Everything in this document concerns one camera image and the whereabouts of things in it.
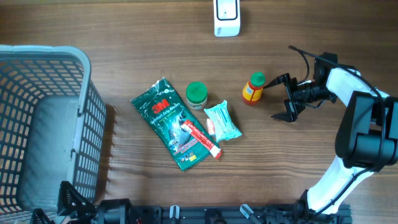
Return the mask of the red toothpaste tube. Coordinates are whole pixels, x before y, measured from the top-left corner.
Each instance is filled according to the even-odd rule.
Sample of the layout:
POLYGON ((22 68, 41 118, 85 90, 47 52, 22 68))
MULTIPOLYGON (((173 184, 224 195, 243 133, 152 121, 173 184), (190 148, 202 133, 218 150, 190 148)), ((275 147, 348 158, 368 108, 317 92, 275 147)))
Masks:
POLYGON ((190 120, 184 121, 181 128, 200 142, 215 159, 221 157, 222 150, 207 138, 190 120))

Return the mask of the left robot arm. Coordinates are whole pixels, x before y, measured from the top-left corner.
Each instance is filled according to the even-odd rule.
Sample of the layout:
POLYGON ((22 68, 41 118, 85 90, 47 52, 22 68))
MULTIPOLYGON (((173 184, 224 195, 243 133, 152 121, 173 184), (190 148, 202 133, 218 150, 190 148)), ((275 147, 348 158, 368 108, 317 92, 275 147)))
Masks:
POLYGON ((41 208, 36 208, 30 219, 33 224, 56 223, 132 223, 131 203, 128 199, 103 200, 94 205, 68 181, 60 184, 57 216, 51 220, 41 208))

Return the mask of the small red white packet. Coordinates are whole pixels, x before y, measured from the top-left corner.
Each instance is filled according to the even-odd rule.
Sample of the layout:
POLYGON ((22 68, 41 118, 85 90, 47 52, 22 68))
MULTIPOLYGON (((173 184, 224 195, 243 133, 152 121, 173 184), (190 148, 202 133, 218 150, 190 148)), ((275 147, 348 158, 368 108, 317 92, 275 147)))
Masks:
POLYGON ((206 119, 207 132, 210 136, 215 136, 215 125, 210 118, 206 119))

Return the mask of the teal wet wipes pack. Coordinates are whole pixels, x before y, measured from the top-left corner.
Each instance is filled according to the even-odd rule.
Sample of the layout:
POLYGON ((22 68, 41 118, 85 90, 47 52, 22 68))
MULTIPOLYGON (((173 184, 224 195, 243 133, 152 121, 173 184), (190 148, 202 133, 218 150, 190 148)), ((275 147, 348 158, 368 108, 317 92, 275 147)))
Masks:
POLYGON ((226 100, 212 108, 204 109, 204 112, 214 124, 216 142, 228 141, 242 135, 229 115, 226 100))

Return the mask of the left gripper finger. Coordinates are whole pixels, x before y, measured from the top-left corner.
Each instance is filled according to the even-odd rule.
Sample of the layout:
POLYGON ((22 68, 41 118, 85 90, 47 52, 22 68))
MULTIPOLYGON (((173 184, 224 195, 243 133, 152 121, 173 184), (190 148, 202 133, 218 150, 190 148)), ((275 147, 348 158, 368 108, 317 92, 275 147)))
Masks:
POLYGON ((41 208, 36 208, 32 213, 30 224, 52 224, 52 221, 41 208))
POLYGON ((86 198, 71 183, 68 181, 61 182, 57 203, 58 216, 85 216, 89 212, 89 209, 86 207, 87 203, 86 198))

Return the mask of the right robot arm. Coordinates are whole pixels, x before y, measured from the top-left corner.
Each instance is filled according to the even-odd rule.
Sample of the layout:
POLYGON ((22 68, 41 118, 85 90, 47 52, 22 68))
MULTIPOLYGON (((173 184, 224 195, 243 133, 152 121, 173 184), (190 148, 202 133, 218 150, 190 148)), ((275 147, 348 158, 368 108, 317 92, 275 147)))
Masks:
POLYGON ((364 179, 397 163, 397 98, 372 86, 354 66, 340 64, 336 54, 324 52, 314 59, 311 80, 299 82, 285 73, 266 85, 284 85, 286 111, 273 117, 288 123, 325 101, 340 100, 346 106, 333 162, 295 203, 295 217, 306 220, 335 214, 364 179))

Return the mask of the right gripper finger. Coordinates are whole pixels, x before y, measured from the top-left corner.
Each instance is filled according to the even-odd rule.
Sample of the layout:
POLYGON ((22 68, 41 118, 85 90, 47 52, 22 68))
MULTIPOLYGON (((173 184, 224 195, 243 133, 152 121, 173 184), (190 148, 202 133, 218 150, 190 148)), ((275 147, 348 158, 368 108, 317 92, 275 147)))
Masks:
POLYGON ((270 88, 276 85, 283 84, 284 86, 289 87, 290 86, 290 74, 285 73, 283 75, 280 75, 273 80, 271 80, 267 85, 263 87, 263 89, 270 88))
POLYGON ((273 114, 271 117, 274 119, 286 121, 288 123, 296 121, 299 114, 303 111, 303 105, 294 101, 290 101, 288 99, 284 100, 284 105, 286 108, 286 112, 273 114))

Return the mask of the green lid jar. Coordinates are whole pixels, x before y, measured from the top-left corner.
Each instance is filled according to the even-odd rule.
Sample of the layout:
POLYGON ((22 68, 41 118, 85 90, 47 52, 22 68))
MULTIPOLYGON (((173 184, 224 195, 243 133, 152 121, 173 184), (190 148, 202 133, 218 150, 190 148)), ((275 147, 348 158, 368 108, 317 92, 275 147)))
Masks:
POLYGON ((192 82, 187 86, 186 98, 188 106, 194 110, 201 110, 207 104, 208 90, 202 82, 192 82))

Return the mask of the green 3M gloves packet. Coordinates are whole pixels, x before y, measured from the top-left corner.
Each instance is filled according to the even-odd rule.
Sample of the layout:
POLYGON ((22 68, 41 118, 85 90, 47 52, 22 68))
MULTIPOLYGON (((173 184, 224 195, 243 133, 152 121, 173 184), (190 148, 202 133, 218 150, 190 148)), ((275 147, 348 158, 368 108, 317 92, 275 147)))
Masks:
POLYGON ((132 99, 131 103, 161 139, 180 170, 193 167, 210 154, 217 159, 221 156, 220 151, 211 152, 211 148, 218 147, 218 144, 166 78, 156 81, 147 91, 132 99), (192 122, 207 138, 210 142, 208 147, 181 128, 186 121, 192 122))

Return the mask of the red sauce bottle green cap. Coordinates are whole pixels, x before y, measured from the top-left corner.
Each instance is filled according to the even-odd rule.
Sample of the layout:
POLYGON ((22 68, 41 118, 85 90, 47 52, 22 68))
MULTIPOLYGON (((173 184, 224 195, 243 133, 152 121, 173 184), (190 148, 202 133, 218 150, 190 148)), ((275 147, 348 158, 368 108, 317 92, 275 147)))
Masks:
POLYGON ((245 84, 241 96, 247 105, 256 104, 262 96, 266 78, 262 72, 255 72, 245 84))

